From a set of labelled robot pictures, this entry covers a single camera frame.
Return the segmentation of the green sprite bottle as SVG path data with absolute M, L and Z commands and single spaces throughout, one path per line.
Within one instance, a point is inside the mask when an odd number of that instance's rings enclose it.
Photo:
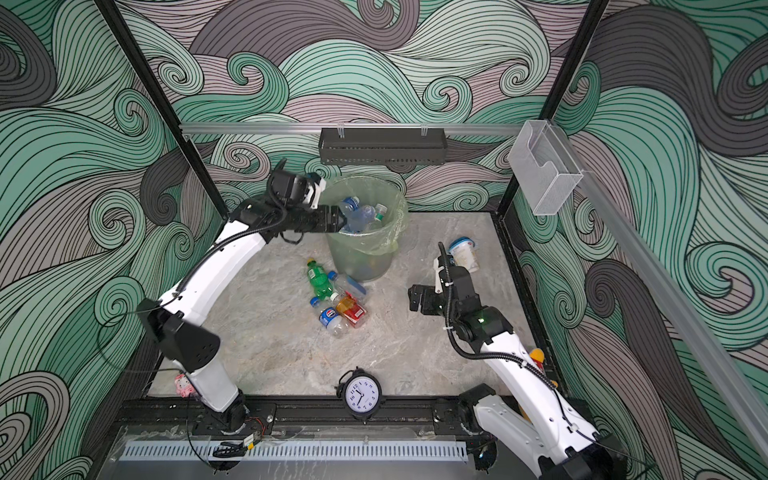
M 320 300 L 329 300 L 335 295 L 335 289 L 324 267 L 315 259 L 307 261 L 307 278 L 314 295 Z

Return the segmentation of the clear bottle blue cap slanted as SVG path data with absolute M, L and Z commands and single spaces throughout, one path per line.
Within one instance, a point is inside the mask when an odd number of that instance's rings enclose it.
M 334 287 L 357 301 L 364 301 L 367 297 L 367 289 L 346 274 L 340 274 L 336 271 L 328 272 L 328 279 L 334 284 Z

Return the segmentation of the red yellow label bottle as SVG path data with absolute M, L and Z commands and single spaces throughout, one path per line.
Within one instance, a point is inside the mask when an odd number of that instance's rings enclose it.
M 334 293 L 330 301 L 336 311 L 343 316 L 353 328 L 360 327 L 367 319 L 367 310 L 347 293 Z

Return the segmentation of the pepsi label clear bottle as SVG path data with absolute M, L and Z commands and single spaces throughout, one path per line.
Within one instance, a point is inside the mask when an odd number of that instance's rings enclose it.
M 347 322 L 329 300 L 312 297 L 310 305 L 314 310 L 316 318 L 327 332 L 336 338 L 346 334 Z

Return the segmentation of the large clear bottle white cap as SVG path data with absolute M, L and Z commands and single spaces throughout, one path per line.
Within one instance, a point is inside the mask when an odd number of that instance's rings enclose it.
M 346 224 L 342 232 L 358 234 L 366 231 L 374 221 L 376 210 L 371 205 L 361 204 L 358 197 L 346 197 L 339 204 Z

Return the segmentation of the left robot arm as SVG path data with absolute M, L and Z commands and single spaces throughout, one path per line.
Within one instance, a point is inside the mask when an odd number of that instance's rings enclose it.
M 326 187 L 317 174 L 275 168 L 265 192 L 234 208 L 214 244 L 177 285 L 137 308 L 149 338 L 191 384 L 214 430 L 224 435 L 243 430 L 248 410 L 220 358 L 220 338 L 203 323 L 236 274 L 272 239 L 286 231 L 337 233 L 345 226 L 341 210 L 321 202 Z

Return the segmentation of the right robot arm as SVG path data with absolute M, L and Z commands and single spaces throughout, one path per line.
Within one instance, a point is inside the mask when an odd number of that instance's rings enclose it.
M 626 450 L 604 436 L 558 391 L 533 360 L 511 323 L 482 303 L 470 272 L 449 260 L 433 263 L 434 283 L 409 288 L 410 308 L 440 316 L 454 351 L 482 361 L 516 404 L 488 387 L 470 392 L 470 420 L 514 453 L 539 479 L 624 479 Z

